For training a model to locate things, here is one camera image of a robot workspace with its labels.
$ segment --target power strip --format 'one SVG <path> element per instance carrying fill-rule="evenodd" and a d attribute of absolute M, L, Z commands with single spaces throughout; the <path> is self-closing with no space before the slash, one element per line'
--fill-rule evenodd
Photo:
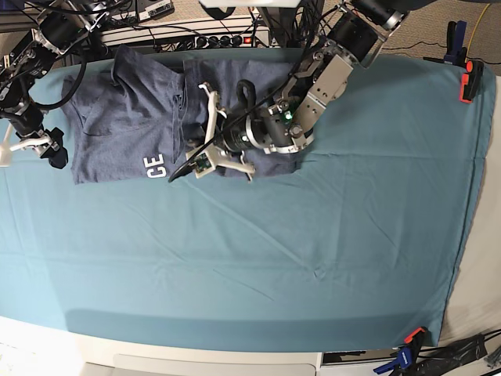
<path fill-rule="evenodd" d="M 122 27 L 104 31 L 101 34 L 101 41 L 105 45 L 111 47 L 114 45 L 152 41 L 153 39 L 160 42 L 162 40 L 168 40 L 169 38 L 188 36 L 196 38 L 197 33 L 203 34 L 204 36 L 206 35 L 207 37 L 214 35 L 218 38 L 223 35 L 231 37 L 231 35 L 238 34 L 245 38 L 252 36 L 252 18 L 248 15 L 230 16 L 222 22 L 224 24 L 211 18 L 203 18 L 197 20 L 155 23 L 155 28 L 151 28 L 149 30 Z M 184 27 L 195 32 L 189 30 L 179 30 L 177 27 Z M 270 46 L 269 29 L 267 27 L 258 27 L 256 31 L 256 38 L 258 38 L 264 45 Z M 248 47 L 252 46 L 252 44 L 243 43 L 242 46 Z"/>

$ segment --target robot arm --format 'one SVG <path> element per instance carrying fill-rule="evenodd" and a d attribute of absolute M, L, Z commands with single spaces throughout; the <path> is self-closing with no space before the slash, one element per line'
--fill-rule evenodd
<path fill-rule="evenodd" d="M 10 164 L 13 151 L 26 148 L 33 149 L 40 158 L 48 159 L 55 168 L 66 166 L 68 156 L 63 147 L 63 132 L 58 128 L 49 131 L 42 124 L 44 114 L 61 107 L 65 101 L 53 105 L 39 104 L 30 98 L 28 90 L 35 79 L 44 77 L 59 58 L 78 49 L 89 33 L 106 22 L 110 15 L 106 10 L 116 4 L 94 2 L 82 5 L 55 0 L 49 8 L 61 8 L 69 13 L 50 9 L 42 11 L 37 17 L 38 27 L 4 56 L 0 63 L 0 118 L 9 119 L 10 125 L 0 144 L 0 166 Z M 83 61 L 78 80 L 83 78 L 84 72 Z M 16 131 L 20 138 L 15 145 L 9 144 L 12 131 Z"/>
<path fill-rule="evenodd" d="M 228 159 L 240 156 L 243 163 L 243 153 L 251 148 L 267 154 L 291 154 L 312 143 L 315 123 L 329 102 L 344 92 L 354 66 L 369 67 L 409 14 L 382 6 L 377 0 L 351 0 L 350 5 L 364 17 L 348 8 L 346 2 L 337 5 L 333 11 L 340 12 L 341 18 L 326 37 L 319 37 L 319 43 L 301 61 L 278 98 L 271 99 L 265 108 L 245 112 L 248 107 L 240 105 L 230 110 L 214 138 L 221 155 Z M 208 147 L 207 140 L 197 149 L 203 146 Z M 187 165 L 197 177 L 216 167 L 203 153 L 192 151 L 186 156 Z"/>

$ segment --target blue clamp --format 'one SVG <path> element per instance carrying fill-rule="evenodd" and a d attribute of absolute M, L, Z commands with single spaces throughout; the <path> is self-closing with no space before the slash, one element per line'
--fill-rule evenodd
<path fill-rule="evenodd" d="M 377 374 L 383 374 L 384 372 L 395 371 L 398 369 L 405 370 L 413 364 L 413 353 L 408 347 L 400 349 L 397 353 L 395 360 L 388 364 L 384 364 L 376 369 L 374 372 Z"/>

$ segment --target red clamp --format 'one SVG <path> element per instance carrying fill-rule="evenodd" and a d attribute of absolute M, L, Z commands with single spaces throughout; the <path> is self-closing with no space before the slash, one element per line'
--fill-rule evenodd
<path fill-rule="evenodd" d="M 461 76 L 460 101 L 464 103 L 473 102 L 480 87 L 482 75 L 484 73 L 484 63 L 477 60 L 467 62 L 467 72 Z"/>
<path fill-rule="evenodd" d="M 425 327 L 418 327 L 415 331 L 413 331 L 411 334 L 405 337 L 404 343 L 408 345 L 410 342 L 413 341 L 414 337 L 416 337 L 417 334 L 420 332 L 426 333 L 427 329 Z"/>

